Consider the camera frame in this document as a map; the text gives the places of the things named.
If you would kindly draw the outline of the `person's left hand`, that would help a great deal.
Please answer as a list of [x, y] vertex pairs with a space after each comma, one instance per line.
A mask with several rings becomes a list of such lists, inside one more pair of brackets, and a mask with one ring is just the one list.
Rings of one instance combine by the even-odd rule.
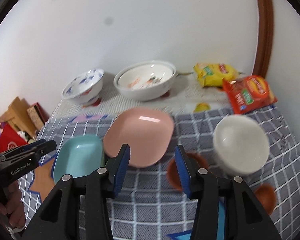
[[21, 191], [18, 182], [15, 181], [8, 186], [8, 201], [6, 205], [0, 203], [0, 214], [10, 215], [9, 223], [12, 228], [22, 229], [25, 226], [26, 217], [24, 204], [21, 201]]

